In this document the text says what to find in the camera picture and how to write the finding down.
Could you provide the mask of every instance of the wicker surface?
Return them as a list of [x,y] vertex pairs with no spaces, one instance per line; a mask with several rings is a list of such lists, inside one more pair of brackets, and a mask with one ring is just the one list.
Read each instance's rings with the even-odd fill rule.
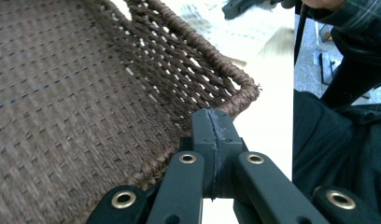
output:
[[162,3],[129,8],[0,0],[0,223],[84,222],[108,190],[162,175],[193,111],[257,99]]

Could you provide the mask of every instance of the person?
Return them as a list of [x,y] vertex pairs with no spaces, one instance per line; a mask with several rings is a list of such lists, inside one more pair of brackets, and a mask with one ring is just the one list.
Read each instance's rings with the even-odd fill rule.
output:
[[[312,18],[381,49],[381,0],[303,0]],[[328,108],[294,91],[292,181],[350,190],[381,214],[381,104]]]

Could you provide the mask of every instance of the plaid sleeve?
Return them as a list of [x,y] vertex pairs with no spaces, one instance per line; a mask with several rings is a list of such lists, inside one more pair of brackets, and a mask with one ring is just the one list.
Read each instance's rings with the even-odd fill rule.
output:
[[381,0],[347,0],[335,12],[312,9],[310,13],[316,21],[331,24],[365,44],[381,49]]

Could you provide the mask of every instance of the chair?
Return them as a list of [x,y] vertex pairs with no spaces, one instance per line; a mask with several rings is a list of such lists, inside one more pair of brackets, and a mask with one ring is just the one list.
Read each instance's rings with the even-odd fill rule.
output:
[[336,28],[331,35],[344,58],[321,100],[329,107],[351,105],[365,92],[381,86],[381,51],[360,44]]

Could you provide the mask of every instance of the round metal fastener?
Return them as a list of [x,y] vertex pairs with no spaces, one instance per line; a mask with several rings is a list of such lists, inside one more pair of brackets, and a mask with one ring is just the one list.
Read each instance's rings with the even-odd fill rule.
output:
[[251,163],[254,163],[254,164],[261,164],[264,162],[264,159],[262,156],[258,156],[258,155],[254,155],[254,154],[248,155],[247,160]]
[[185,155],[182,155],[179,160],[183,163],[187,163],[187,164],[190,164],[190,163],[194,163],[196,161],[196,157],[191,155],[191,154],[185,154]]
[[344,193],[337,190],[327,191],[328,200],[335,206],[343,209],[351,210],[356,208],[356,202],[353,199],[345,195]]
[[123,209],[131,206],[135,203],[135,194],[129,190],[123,190],[117,192],[112,198],[112,206],[118,209]]

